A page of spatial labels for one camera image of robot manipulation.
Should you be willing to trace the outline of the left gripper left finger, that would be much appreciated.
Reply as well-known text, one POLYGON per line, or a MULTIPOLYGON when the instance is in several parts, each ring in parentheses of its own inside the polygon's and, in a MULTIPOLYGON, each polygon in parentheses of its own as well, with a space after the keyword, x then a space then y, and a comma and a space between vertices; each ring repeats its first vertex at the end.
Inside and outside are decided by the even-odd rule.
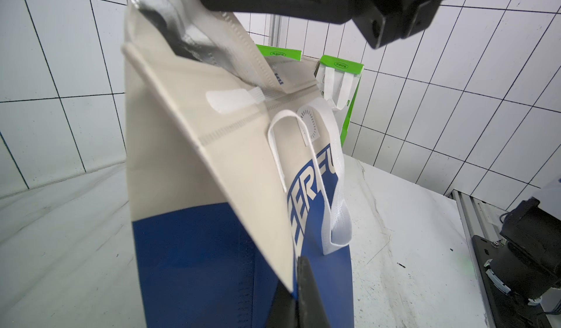
POLYGON ((286 290, 277 290, 267 317, 266 328, 297 328, 297 302, 286 290))

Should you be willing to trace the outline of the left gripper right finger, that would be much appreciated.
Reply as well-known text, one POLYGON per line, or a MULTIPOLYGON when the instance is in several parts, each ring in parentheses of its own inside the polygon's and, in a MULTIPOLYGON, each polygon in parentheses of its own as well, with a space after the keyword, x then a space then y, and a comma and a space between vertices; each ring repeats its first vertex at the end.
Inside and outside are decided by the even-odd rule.
POLYGON ((297 263, 297 327, 331 327, 309 259, 297 263))

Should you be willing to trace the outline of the blue Cheerful bag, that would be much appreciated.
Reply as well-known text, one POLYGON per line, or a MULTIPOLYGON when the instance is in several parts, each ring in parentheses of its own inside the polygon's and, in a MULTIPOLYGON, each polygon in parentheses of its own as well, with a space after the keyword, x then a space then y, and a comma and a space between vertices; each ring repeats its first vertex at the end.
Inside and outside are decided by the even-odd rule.
POLYGON ((129 0, 127 187, 148 327, 266 327, 309 259, 331 327, 354 326, 340 133, 317 63, 280 85, 231 12, 129 0))

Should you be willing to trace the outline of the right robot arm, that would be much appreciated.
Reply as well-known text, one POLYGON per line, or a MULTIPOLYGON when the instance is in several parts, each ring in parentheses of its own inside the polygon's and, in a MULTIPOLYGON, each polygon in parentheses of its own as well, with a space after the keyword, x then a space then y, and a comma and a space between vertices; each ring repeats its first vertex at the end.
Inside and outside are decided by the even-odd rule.
POLYGON ((281 44, 365 67, 346 154, 503 210, 516 293, 560 276, 560 222, 511 211, 560 181, 560 0, 201 0, 283 15, 281 44))

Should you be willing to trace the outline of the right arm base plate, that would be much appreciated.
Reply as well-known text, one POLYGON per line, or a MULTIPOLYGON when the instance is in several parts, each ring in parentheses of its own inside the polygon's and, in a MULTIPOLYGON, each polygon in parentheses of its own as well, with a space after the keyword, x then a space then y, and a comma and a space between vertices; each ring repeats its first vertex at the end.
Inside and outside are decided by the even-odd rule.
POLYGON ((482 288, 484 306, 491 327, 551 327, 549 319, 560 318, 560 303, 543 308, 541 298, 528 299, 504 284, 492 270, 491 264, 498 253, 506 248, 475 235, 472 237, 476 274, 482 288))

